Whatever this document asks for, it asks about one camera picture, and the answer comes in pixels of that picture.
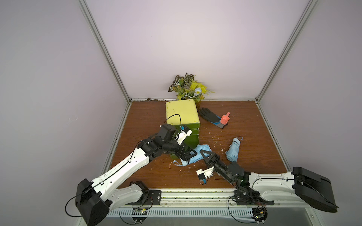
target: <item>black base housing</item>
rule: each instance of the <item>black base housing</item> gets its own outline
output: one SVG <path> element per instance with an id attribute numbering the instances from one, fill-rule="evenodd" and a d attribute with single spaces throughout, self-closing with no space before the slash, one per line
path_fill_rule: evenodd
<path id="1" fill-rule="evenodd" d="M 82 180 L 78 184 L 77 195 L 75 197 L 75 206 L 88 226 L 97 225 L 107 216 L 112 201 L 106 200 L 104 202 L 87 179 Z"/>
<path id="2" fill-rule="evenodd" d="M 331 181 L 328 178 L 302 167 L 293 167 L 292 174 L 294 174 L 295 179 L 295 184 L 292 185 L 292 188 L 294 188 L 295 194 L 303 199 L 303 201 L 321 211 L 330 213 L 337 212 Z"/>

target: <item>black cable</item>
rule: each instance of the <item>black cable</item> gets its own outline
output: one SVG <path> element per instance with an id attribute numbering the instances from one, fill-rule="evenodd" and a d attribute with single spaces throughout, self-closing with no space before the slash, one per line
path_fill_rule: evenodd
<path id="1" fill-rule="evenodd" d="M 130 160 L 132 159 L 134 150 L 136 149 L 136 147 L 138 146 L 138 144 L 139 144 L 140 142 L 141 142 L 141 141 L 139 141 L 139 142 L 136 144 L 136 146 L 134 147 L 133 152 L 132 152 L 131 157 L 130 157 Z M 127 160 L 127 162 L 126 162 L 123 166 L 121 166 L 121 168 L 117 169 L 116 172 L 114 172 L 112 175 L 110 175 L 109 177 L 107 177 L 106 179 L 104 179 L 103 182 L 106 181 L 106 180 L 108 180 L 111 176 L 113 176 L 115 173 L 117 173 L 120 169 L 122 169 L 122 168 L 123 168 L 127 163 L 129 163 L 129 162 L 130 162 L 130 161 Z M 100 182 L 99 184 L 95 185 L 94 187 L 91 187 L 90 189 L 88 189 L 88 190 L 86 190 L 86 191 L 84 191 L 84 192 L 82 192 L 82 193 L 74 196 L 73 198 L 69 199 L 68 202 L 66 203 L 65 208 L 64 208 L 66 214 L 67 214 L 68 216 L 70 216 L 70 217 L 81 217 L 81 215 L 80 215 L 80 216 L 73 216 L 73 215 L 70 215 L 70 214 L 67 212 L 67 205 L 68 205 L 68 203 L 69 203 L 72 199 L 74 199 L 75 197 L 77 197 L 77 196 L 79 196 L 79 195 L 82 195 L 82 194 L 90 191 L 91 189 L 95 188 L 96 186 L 98 186 L 98 185 L 100 185 L 100 184 L 101 184 L 101 182 Z"/>
<path id="2" fill-rule="evenodd" d="M 69 203 L 72 199 L 74 199 L 75 197 L 77 197 L 77 196 L 79 196 L 79 195 L 81 195 L 81 194 L 83 194 L 83 193 L 86 193 L 86 192 L 90 191 L 92 188 L 90 188 L 90 189 L 88 189 L 88 190 L 86 190 L 86 191 L 84 191 L 84 192 L 82 192 L 82 193 L 80 193 L 80 194 L 78 194 L 78 195 L 76 195 L 76 196 L 74 196 L 73 198 L 71 198 L 71 199 L 68 200 L 68 202 L 66 203 L 66 206 L 65 206 L 65 208 L 64 208 L 64 210 L 66 211 L 66 214 L 67 214 L 68 216 L 70 216 L 70 217 L 81 217 L 81 215 L 80 215 L 80 216 L 70 215 L 70 214 L 67 212 L 67 205 L 68 205 L 68 203 Z"/>
<path id="3" fill-rule="evenodd" d="M 150 198 L 151 198 L 151 200 L 152 200 L 152 202 L 151 202 L 151 207 L 150 208 L 152 208 L 152 206 L 153 206 L 153 198 L 150 196 Z M 121 212 L 120 212 L 120 210 L 119 210 L 119 207 L 118 207 L 118 215 L 119 215 L 119 217 L 121 218 L 121 220 L 124 222 L 124 223 L 126 223 L 126 224 L 128 224 L 128 225 L 138 225 L 139 223 L 143 223 L 144 222 L 144 220 L 143 221 L 140 221 L 140 222 L 138 222 L 138 223 L 127 223 L 126 221 L 124 221 L 123 219 L 122 219 L 122 217 L 121 217 Z"/>
<path id="4" fill-rule="evenodd" d="M 306 185 L 308 185 L 311 189 L 313 189 L 314 191 L 318 192 L 318 194 L 320 194 L 327 202 L 329 202 L 330 204 L 334 205 L 335 207 L 339 208 L 336 204 L 332 203 L 331 201 L 329 201 L 326 197 L 324 197 L 324 195 L 322 195 L 319 191 L 317 191 L 314 187 L 312 187 L 310 184 L 308 184 L 307 182 L 303 181 L 303 180 L 297 180 L 299 182 L 302 182 Z"/>
<path id="5" fill-rule="evenodd" d="M 209 181 L 209 179 L 210 179 L 210 178 L 207 178 L 206 182 L 205 182 L 205 183 L 203 183 L 202 185 L 207 184 L 207 182 Z"/>
<path id="6" fill-rule="evenodd" d="M 142 223 L 143 221 L 140 221 L 140 222 L 138 222 L 138 223 L 127 223 L 126 221 L 124 221 L 123 219 L 122 219 L 122 217 L 121 217 L 121 212 L 119 211 L 119 207 L 118 207 L 118 215 L 119 215 L 119 217 L 121 218 L 121 220 L 124 222 L 124 223 L 126 223 L 126 224 L 128 224 L 128 225 L 138 225 L 139 223 Z"/>
<path id="7" fill-rule="evenodd" d="M 316 191 L 318 194 L 320 194 L 327 202 L 329 202 L 330 204 L 334 205 L 335 207 L 339 208 L 336 204 L 333 204 L 331 201 L 329 201 L 326 197 L 324 197 L 324 195 L 322 195 L 319 191 L 317 191 L 314 187 L 312 187 L 311 185 L 309 185 L 308 183 L 306 183 L 303 180 L 298 180 L 298 179 L 283 179 L 283 178 L 259 178 L 256 179 L 253 183 L 253 185 L 251 186 L 251 192 L 253 192 L 253 186 L 255 184 L 255 182 L 257 182 L 258 180 L 261 179 L 274 179 L 274 180 L 294 180 L 294 181 L 299 181 L 299 182 L 303 182 L 304 184 L 308 185 L 311 189 L 313 189 L 314 191 Z"/>
<path id="8" fill-rule="evenodd" d="M 234 196 L 229 197 L 229 200 L 227 201 L 227 209 L 229 211 L 230 216 L 232 216 L 234 218 L 234 220 L 236 220 L 237 222 L 240 222 L 240 223 L 256 223 L 256 221 L 255 222 L 241 222 L 241 221 L 238 221 L 237 219 L 235 219 L 235 217 L 231 214 L 230 209 L 229 209 L 229 201 L 232 197 L 234 197 Z"/>
<path id="9" fill-rule="evenodd" d="M 175 116 L 175 115 L 178 115 L 179 117 L 180 117 L 180 129 L 181 129 L 181 116 L 179 115 L 179 114 L 174 114 L 174 115 L 171 115 L 170 117 L 168 117 L 163 123 L 162 123 L 162 125 L 163 124 L 165 124 L 165 122 L 169 119 L 169 118 L 171 118 L 172 116 Z"/>

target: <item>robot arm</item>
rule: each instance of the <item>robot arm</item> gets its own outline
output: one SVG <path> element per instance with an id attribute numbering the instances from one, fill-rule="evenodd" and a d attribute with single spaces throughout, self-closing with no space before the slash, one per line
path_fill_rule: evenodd
<path id="1" fill-rule="evenodd" d="M 87 225 L 98 224 L 110 210 L 119 206 L 146 202 L 149 190 L 141 181 L 115 190 L 133 173 L 164 153 L 175 154 L 185 161 L 195 156 L 197 153 L 193 149 L 182 144 L 190 134 L 191 130 L 186 126 L 181 126 L 177 133 L 174 126 L 164 124 L 157 134 L 140 141 L 131 154 L 108 172 L 91 182 L 82 180 L 77 187 L 75 205 Z"/>
<path id="2" fill-rule="evenodd" d="M 313 208 L 335 213 L 337 206 L 334 201 L 331 181 L 321 175 L 301 167 L 294 167 L 293 172 L 282 174 L 257 174 L 246 172 L 236 162 L 226 165 L 214 152 L 200 151 L 206 170 L 196 171 L 200 180 L 212 176 L 212 172 L 222 176 L 235 186 L 235 199 L 240 204 L 273 205 L 274 201 L 306 202 Z"/>

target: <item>blue cloth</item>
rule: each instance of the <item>blue cloth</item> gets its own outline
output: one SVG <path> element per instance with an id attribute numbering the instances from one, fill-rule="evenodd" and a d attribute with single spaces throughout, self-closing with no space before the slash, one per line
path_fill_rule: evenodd
<path id="1" fill-rule="evenodd" d="M 232 143 L 230 145 L 230 148 L 226 153 L 226 158 L 230 162 L 236 162 L 237 157 L 239 155 L 239 149 L 240 149 L 240 140 L 237 138 L 232 139 Z"/>
<path id="2" fill-rule="evenodd" d="M 200 145 L 200 144 L 199 144 L 199 145 L 197 145 L 197 147 L 194 149 L 194 151 L 197 152 L 197 155 L 196 155 L 196 156 L 192 157 L 192 158 L 191 158 L 190 160 L 188 160 L 188 161 L 184 161 L 182 158 L 180 158 L 180 159 L 181 159 L 181 164 L 178 163 L 176 160 L 174 160 L 174 161 L 173 161 L 173 164 L 175 164 L 176 166 L 187 166 L 188 164 L 193 164 L 193 163 L 195 163 L 195 162 L 203 159 L 203 157 L 202 157 L 202 155 L 201 155 L 201 153 L 200 153 L 200 150 L 205 150 L 205 151 L 208 151 L 208 152 L 211 151 L 211 149 L 210 149 L 210 147 L 209 147 L 208 144 L 203 144 L 203 145 Z"/>

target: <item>mounting plate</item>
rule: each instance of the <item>mounting plate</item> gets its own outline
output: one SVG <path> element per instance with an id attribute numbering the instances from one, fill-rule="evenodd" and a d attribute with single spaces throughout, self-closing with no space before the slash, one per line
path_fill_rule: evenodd
<path id="1" fill-rule="evenodd" d="M 160 190 L 150 190 L 148 193 L 148 197 L 152 197 L 152 199 L 148 199 L 144 205 L 145 206 L 148 206 L 148 205 L 159 206 L 161 204 L 161 193 L 162 192 Z M 128 205 L 138 205 L 138 203 L 130 202 L 130 203 L 126 204 L 126 206 L 128 206 Z"/>

